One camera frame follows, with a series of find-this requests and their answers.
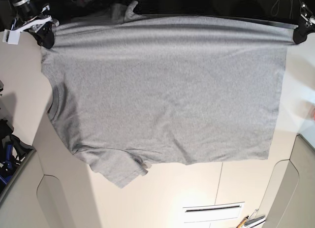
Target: white surface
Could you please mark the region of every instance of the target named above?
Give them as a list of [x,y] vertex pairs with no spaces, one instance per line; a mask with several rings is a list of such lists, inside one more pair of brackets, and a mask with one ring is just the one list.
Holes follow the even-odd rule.
[[4,84],[0,113],[12,123],[14,134],[29,145],[52,92],[40,71],[40,49],[29,33],[21,34],[19,45],[0,42],[0,80]]
[[75,228],[60,181],[44,175],[37,189],[37,200],[51,228]]
[[211,227],[211,222],[193,222],[184,223],[183,228],[209,228]]
[[[275,164],[290,157],[296,133],[314,138],[315,126],[309,118],[315,102],[314,47],[315,35],[309,35],[307,42],[288,52],[269,159],[223,163],[222,173],[222,163],[156,164],[146,176],[120,190],[71,156],[44,115],[34,146],[44,173],[60,180],[76,227],[181,227],[183,207],[245,202],[239,220],[211,224],[211,228],[237,226],[260,206]],[[32,143],[51,95],[49,82],[40,73],[39,47],[23,33],[18,46],[0,43],[0,52],[2,105],[13,116],[15,133]]]
[[205,222],[239,218],[244,203],[203,207],[185,207],[184,222]]

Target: cable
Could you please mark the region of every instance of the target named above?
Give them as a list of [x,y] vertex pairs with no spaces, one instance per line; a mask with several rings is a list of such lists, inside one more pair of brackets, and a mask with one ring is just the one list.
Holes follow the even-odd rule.
[[[277,7],[277,12],[276,12],[275,14],[272,14],[272,12],[273,12],[273,10],[274,10],[274,8],[275,8],[276,5],[278,5],[278,7]],[[292,14],[292,10],[293,10],[293,0],[290,0],[290,6],[291,6],[291,8],[290,8],[289,19],[293,19],[293,14]],[[280,0],[276,0],[275,4],[272,6],[272,8],[271,8],[271,10],[270,10],[270,14],[271,14],[272,16],[277,16],[278,13],[279,13],[279,8],[280,8]]]

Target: t-shirt sleeve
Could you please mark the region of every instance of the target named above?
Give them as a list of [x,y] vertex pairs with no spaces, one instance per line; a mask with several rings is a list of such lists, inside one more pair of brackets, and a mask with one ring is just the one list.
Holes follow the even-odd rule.
[[141,158],[123,150],[91,148],[74,153],[78,159],[89,164],[94,172],[99,172],[120,188],[126,186],[147,170],[141,165]]

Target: t-shirt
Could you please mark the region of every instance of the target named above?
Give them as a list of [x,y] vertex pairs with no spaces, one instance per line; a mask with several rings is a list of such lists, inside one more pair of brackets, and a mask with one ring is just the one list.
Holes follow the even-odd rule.
[[145,163],[267,159],[292,30],[134,6],[61,25],[42,50],[68,150],[119,187]]

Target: gray fabric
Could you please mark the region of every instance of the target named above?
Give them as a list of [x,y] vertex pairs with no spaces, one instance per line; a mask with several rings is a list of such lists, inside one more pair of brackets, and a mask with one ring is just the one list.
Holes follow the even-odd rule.
[[268,158],[291,30],[112,17],[63,25],[43,49],[49,117],[74,156],[119,187],[146,162]]

